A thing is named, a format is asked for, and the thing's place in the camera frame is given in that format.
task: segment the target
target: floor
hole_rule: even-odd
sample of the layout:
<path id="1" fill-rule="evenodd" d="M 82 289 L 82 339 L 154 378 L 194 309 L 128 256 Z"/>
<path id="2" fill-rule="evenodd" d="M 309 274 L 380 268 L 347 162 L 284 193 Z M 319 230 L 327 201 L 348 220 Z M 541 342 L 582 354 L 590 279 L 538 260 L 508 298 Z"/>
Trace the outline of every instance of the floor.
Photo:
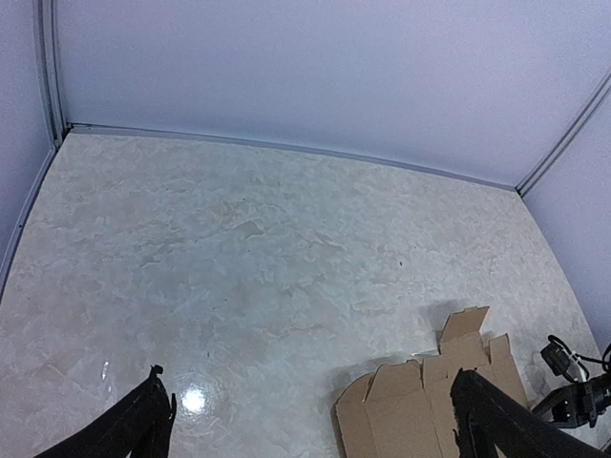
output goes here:
<path id="1" fill-rule="evenodd" d="M 171 456 L 337 457 L 354 378 L 490 305 L 531 403 L 550 333 L 597 354 L 518 196 L 327 156 L 70 135 L 0 306 L 0 444 L 27 457 L 148 374 L 179 397 Z M 602 446 L 611 415 L 573 431 Z"/>

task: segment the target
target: black mechanical device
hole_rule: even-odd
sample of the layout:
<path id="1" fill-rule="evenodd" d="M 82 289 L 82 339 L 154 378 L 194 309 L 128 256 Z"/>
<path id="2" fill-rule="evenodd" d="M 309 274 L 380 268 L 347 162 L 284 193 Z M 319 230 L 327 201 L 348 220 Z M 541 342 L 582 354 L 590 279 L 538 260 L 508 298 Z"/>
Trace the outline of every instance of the black mechanical device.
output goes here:
<path id="1" fill-rule="evenodd" d="M 611 406 L 611 344 L 602 359 L 582 356 L 556 336 L 549 336 L 549 344 L 541 356 L 554 375 L 561 375 L 571 384 L 555 389 L 533 409 L 541 420 L 554 427 L 574 428 L 588 424 L 594 427 L 599 415 Z M 590 379 L 590 372 L 582 361 L 600 364 L 604 373 Z"/>

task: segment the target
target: brown cardboard box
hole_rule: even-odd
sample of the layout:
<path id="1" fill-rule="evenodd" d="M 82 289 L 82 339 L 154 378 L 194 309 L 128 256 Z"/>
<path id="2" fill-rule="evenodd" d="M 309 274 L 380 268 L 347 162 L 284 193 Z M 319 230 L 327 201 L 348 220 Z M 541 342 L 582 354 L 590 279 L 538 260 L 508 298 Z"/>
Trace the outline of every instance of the brown cardboard box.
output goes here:
<path id="1" fill-rule="evenodd" d="M 452 313 L 439 356 L 381 365 L 344 391 L 335 411 L 347 458 L 458 458 L 450 388 L 460 368 L 476 369 L 526 406 L 509 337 L 489 341 L 489 354 L 482 342 L 488 308 Z"/>

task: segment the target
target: glossy tile floor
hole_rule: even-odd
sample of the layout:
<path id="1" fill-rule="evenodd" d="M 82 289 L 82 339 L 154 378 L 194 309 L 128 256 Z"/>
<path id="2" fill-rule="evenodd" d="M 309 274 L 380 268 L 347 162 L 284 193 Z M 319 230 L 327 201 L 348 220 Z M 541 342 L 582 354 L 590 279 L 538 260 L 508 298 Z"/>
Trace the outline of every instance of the glossy tile floor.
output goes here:
<path id="1" fill-rule="evenodd" d="M 148 374 L 179 397 L 173 457 L 336 457 L 329 412 L 378 364 L 492 307 L 532 402 L 555 333 L 597 354 L 511 192 L 363 162 L 70 135 L 0 306 L 0 444 L 27 457 Z M 601 446 L 611 415 L 577 431 Z"/>

